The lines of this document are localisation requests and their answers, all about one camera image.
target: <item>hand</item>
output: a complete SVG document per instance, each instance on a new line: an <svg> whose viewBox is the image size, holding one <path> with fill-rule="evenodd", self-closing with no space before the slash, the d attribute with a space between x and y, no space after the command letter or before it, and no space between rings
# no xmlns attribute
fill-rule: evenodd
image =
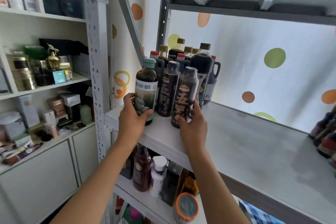
<svg viewBox="0 0 336 224"><path fill-rule="evenodd" d="M117 142L125 144L132 149L136 146L144 132L146 120L153 113L153 109L149 109L141 116L138 116L133 106L133 102L134 93L128 93L124 96L124 108L121 110L119 116L117 138Z"/></svg>
<svg viewBox="0 0 336 224"><path fill-rule="evenodd" d="M197 100L194 101L194 109L191 111L190 118L191 122L188 123L181 116L175 116L180 125L180 136L188 155L205 150L205 139L208 132L208 124Z"/></svg>

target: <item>gold perfume bottle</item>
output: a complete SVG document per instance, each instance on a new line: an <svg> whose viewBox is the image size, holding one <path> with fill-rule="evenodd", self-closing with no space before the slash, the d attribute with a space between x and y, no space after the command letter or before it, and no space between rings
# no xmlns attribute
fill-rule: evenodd
<svg viewBox="0 0 336 224"><path fill-rule="evenodd" d="M48 44L49 56L47 57L47 60L50 68L53 70L58 70L60 68L61 60L59 56L57 56L58 51L59 51L58 49Z"/></svg>

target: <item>pink lid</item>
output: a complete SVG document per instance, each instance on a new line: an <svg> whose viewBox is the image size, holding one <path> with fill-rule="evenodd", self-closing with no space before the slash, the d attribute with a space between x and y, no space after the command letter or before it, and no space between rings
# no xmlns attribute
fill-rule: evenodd
<svg viewBox="0 0 336 224"><path fill-rule="evenodd" d="M129 217L132 219L132 221L137 221L141 217L141 212L131 206Z"/></svg>
<svg viewBox="0 0 336 224"><path fill-rule="evenodd" d="M150 54L151 54L151 55L154 55L154 56L158 56L158 55L159 55L159 53L156 52L156 51L150 51Z"/></svg>

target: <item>teal bottle cap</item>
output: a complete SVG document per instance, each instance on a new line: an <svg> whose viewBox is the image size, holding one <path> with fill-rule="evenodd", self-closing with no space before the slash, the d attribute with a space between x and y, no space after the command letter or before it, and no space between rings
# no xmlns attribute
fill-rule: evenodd
<svg viewBox="0 0 336 224"><path fill-rule="evenodd" d="M156 60L152 58L144 57L142 60L142 66L147 68L154 68L156 64Z"/></svg>

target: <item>plastic container with orange lid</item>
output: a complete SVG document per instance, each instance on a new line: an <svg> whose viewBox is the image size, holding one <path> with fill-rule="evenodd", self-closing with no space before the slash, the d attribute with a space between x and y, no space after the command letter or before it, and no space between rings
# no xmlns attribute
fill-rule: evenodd
<svg viewBox="0 0 336 224"><path fill-rule="evenodd" d="M181 193L175 204L175 220L178 224L187 224L193 221L199 211L197 199L190 193Z"/></svg>

